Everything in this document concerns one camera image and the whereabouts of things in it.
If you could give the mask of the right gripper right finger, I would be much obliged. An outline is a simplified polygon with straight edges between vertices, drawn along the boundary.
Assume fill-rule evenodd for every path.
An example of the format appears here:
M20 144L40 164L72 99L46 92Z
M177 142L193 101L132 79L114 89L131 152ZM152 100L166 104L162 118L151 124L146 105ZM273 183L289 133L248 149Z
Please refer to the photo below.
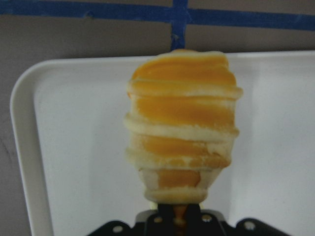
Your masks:
M243 218L233 227L215 210L201 210L198 204L186 209L187 236L287 236L288 233L255 218Z

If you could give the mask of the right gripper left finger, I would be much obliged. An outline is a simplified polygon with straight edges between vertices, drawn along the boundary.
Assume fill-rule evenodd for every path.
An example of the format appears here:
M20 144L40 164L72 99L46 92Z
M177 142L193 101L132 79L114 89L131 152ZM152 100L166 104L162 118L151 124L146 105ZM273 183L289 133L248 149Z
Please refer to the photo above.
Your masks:
M174 236L175 213L172 205L159 204L156 210L146 210L137 214L133 227L123 221L109 221L95 231L92 236Z

